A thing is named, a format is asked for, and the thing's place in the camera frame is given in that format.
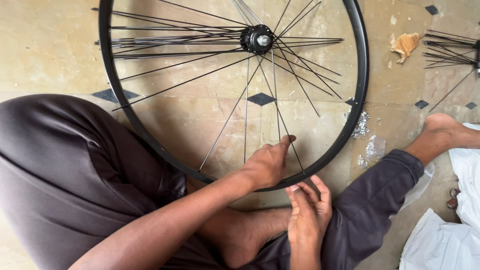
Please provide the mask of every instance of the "brown pants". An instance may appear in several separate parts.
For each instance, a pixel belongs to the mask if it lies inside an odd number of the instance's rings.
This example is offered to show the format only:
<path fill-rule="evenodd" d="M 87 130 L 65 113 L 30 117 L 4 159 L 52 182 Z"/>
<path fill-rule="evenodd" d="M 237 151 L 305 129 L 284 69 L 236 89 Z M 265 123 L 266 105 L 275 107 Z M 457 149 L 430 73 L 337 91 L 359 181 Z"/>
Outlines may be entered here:
<path fill-rule="evenodd" d="M 0 104 L 0 207 L 41 270 L 65 270 L 133 220 L 185 195 L 185 176 L 88 101 L 34 95 Z M 423 174 L 394 150 L 334 204 L 324 270 L 353 269 L 381 247 Z M 286 235 L 241 269 L 288 269 Z M 164 269 L 224 269 L 194 235 Z"/>

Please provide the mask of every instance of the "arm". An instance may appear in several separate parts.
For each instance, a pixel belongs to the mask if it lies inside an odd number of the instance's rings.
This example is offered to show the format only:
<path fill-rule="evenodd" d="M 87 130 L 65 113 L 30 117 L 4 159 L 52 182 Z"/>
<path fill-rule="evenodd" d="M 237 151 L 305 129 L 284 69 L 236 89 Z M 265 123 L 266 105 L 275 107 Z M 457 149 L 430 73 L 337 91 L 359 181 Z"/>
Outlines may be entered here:
<path fill-rule="evenodd" d="M 116 231 L 70 270 L 159 269 L 218 211 L 257 189 L 276 185 L 286 172 L 289 145 L 287 136 L 275 146 L 265 145 L 237 171 Z"/>
<path fill-rule="evenodd" d="M 321 193 L 302 182 L 286 189 L 292 201 L 292 217 L 288 224 L 291 270 L 320 270 L 320 249 L 332 218 L 330 190 L 316 175 L 311 177 Z"/>

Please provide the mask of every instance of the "foot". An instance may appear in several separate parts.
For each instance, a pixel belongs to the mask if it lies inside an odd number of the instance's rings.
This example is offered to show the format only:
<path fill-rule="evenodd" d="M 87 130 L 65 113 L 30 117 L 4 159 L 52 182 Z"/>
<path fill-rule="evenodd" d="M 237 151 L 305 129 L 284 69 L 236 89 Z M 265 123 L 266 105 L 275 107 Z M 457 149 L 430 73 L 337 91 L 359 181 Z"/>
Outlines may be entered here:
<path fill-rule="evenodd" d="M 439 145 L 452 148 L 480 148 L 480 133 L 467 128 L 444 113 L 435 113 L 427 117 L 422 133 L 432 136 Z"/>
<path fill-rule="evenodd" d="M 425 166 L 453 148 L 480 148 L 480 131 L 467 128 L 444 113 L 436 113 L 427 117 L 420 135 L 404 150 Z"/>
<path fill-rule="evenodd" d="M 219 250 L 225 264 L 239 268 L 257 256 L 260 249 L 288 228 L 289 208 L 238 212 L 228 209 L 222 216 L 223 230 L 212 230 L 207 239 Z"/>

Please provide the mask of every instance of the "torn cardboard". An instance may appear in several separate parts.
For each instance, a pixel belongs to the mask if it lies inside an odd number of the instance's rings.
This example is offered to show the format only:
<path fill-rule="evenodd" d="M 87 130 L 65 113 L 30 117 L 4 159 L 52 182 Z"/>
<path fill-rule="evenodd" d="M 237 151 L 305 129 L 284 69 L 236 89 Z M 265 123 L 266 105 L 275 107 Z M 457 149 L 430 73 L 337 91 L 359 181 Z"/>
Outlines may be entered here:
<path fill-rule="evenodd" d="M 390 50 L 396 51 L 402 57 L 397 63 L 403 63 L 410 56 L 410 53 L 418 46 L 419 44 L 419 34 L 403 34 L 397 40 L 395 40 L 394 34 L 392 34 L 392 41 L 390 41 Z"/>

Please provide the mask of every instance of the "wheel rim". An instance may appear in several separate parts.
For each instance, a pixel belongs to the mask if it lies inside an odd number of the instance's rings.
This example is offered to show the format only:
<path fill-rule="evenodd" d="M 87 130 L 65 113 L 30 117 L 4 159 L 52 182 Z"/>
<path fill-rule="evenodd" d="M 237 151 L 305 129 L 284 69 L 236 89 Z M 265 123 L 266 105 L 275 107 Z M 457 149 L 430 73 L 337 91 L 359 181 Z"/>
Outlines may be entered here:
<path fill-rule="evenodd" d="M 350 22 L 353 28 L 353 34 L 355 36 L 356 51 L 358 57 L 358 75 L 357 75 L 357 84 L 355 90 L 354 102 L 351 103 L 351 113 L 349 114 L 343 129 L 340 132 L 340 135 L 336 140 L 331 144 L 328 150 L 313 164 L 308 167 L 302 168 L 303 171 L 291 175 L 283 179 L 277 186 L 260 190 L 260 191 L 270 191 L 285 188 L 292 184 L 298 183 L 305 180 L 306 178 L 317 173 L 320 169 L 326 166 L 336 154 L 343 148 L 343 146 L 348 141 L 350 135 L 352 134 L 356 123 L 362 112 L 363 104 L 366 97 L 366 90 L 368 86 L 368 76 L 369 76 L 369 56 L 368 56 L 368 44 L 366 38 L 366 31 L 363 23 L 363 19 L 360 13 L 360 9 L 355 0 L 343 0 L 345 8 L 347 10 Z M 111 39 L 111 16 L 113 11 L 113 0 L 101 0 L 99 6 L 99 37 L 100 37 L 100 47 L 102 52 L 102 57 L 104 60 L 106 72 L 108 79 L 110 81 L 111 89 L 114 91 L 119 104 L 122 106 L 122 109 L 135 128 L 139 135 L 152 147 L 152 149 L 162 158 L 166 159 L 169 163 L 179 168 L 186 174 L 202 181 L 207 184 L 212 183 L 216 178 L 210 177 L 202 172 L 199 172 L 196 169 L 193 169 L 182 161 L 174 157 L 169 151 L 165 149 L 155 137 L 147 130 L 144 126 L 138 115 L 130 105 L 130 101 L 125 95 L 125 92 L 120 82 L 120 78 L 117 73 L 117 68 L 114 62 L 114 52 L 112 50 L 112 39 Z"/>

